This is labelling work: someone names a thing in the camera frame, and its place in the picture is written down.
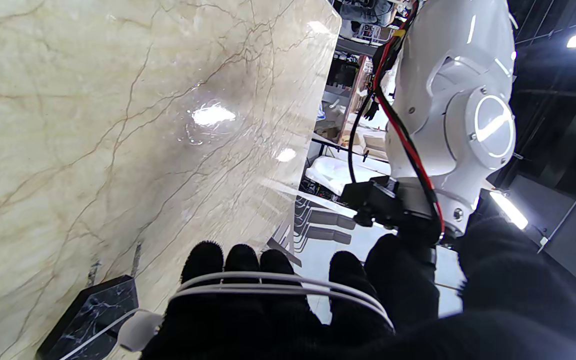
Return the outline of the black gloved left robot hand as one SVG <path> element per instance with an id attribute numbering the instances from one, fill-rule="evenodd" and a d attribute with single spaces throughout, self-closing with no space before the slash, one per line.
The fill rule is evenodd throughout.
<path id="1" fill-rule="evenodd" d="M 428 261 L 434 249 L 415 247 L 397 235 L 382 235 L 370 249 L 365 272 L 396 333 L 436 321 L 440 292 L 436 266 Z"/>

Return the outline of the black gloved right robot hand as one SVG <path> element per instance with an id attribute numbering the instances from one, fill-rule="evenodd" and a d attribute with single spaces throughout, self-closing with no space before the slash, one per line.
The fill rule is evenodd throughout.
<path id="1" fill-rule="evenodd" d="M 322 324 L 304 295 L 198 294 L 169 302 L 142 360 L 576 360 L 576 296 L 502 218 L 472 225 L 457 247 L 462 311 L 397 333 L 377 313 L 330 301 Z M 329 280 L 378 300 L 349 251 Z"/>

